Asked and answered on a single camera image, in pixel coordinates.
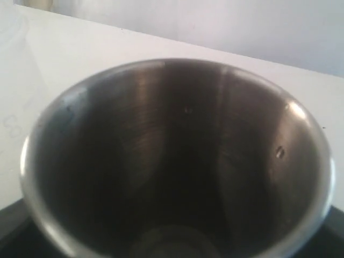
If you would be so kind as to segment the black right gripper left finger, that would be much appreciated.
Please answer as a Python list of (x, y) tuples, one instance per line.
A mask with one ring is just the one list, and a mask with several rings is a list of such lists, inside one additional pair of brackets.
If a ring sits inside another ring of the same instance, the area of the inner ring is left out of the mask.
[(1, 210), (1, 257), (51, 257), (51, 248), (23, 200)]

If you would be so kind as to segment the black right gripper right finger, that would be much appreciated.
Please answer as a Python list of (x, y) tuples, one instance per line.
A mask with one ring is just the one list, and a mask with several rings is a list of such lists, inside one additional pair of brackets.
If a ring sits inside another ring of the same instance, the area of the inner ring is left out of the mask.
[(304, 248), (303, 257), (343, 257), (343, 211), (331, 207), (321, 229)]

